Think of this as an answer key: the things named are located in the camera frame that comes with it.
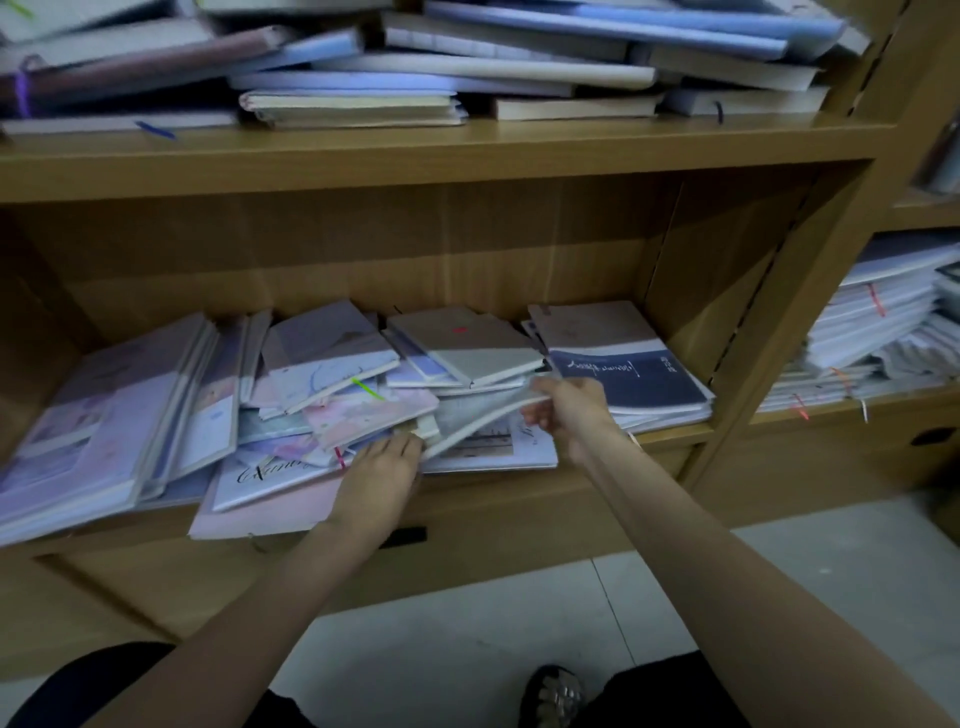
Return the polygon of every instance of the tiled floor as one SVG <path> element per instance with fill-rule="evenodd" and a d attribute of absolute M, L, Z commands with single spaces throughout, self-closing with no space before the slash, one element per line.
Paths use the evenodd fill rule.
<path fill-rule="evenodd" d="M 738 534 L 849 620 L 960 719 L 960 549 L 911 498 Z M 615 554 L 318 619 L 274 689 L 318 725 L 510 726 L 529 673 L 598 691 L 694 648 L 639 557 Z M 0 685 L 0 720 L 36 681 Z"/>

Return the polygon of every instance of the forearm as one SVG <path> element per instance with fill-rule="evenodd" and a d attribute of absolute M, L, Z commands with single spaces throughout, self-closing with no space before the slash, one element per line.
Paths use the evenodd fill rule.
<path fill-rule="evenodd" d="M 297 640 L 372 545 L 326 524 L 85 728 L 236 728 Z"/>
<path fill-rule="evenodd" d="M 884 655 L 615 429 L 587 470 L 754 725 L 953 725 Z"/>

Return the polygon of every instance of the shoe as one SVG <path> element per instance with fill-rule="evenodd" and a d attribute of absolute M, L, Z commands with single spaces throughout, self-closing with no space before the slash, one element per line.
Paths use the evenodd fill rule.
<path fill-rule="evenodd" d="M 540 667 L 520 701 L 519 728 L 567 728 L 587 705 L 584 686 L 575 674 L 559 665 Z"/>

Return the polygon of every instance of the hand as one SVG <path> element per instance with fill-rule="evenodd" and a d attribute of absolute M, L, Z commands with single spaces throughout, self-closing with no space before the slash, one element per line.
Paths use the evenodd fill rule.
<path fill-rule="evenodd" d="M 564 443 L 578 465 L 583 465 L 588 455 L 587 435 L 609 427 L 619 431 L 607 409 L 603 384 L 596 379 L 538 376 L 531 381 L 530 388 L 550 395 L 550 399 L 523 407 L 524 421 L 539 425 Z"/>
<path fill-rule="evenodd" d="M 353 458 L 326 523 L 377 548 L 413 493 L 423 441 L 407 432 L 367 445 Z"/>

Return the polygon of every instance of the dark blue book cover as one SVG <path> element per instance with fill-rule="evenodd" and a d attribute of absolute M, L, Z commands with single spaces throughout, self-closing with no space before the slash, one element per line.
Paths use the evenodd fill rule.
<path fill-rule="evenodd" d="M 551 352 L 561 376 L 589 376 L 603 384 L 607 405 L 630 409 L 677 407 L 707 401 L 704 393 L 666 349 L 588 356 Z"/>

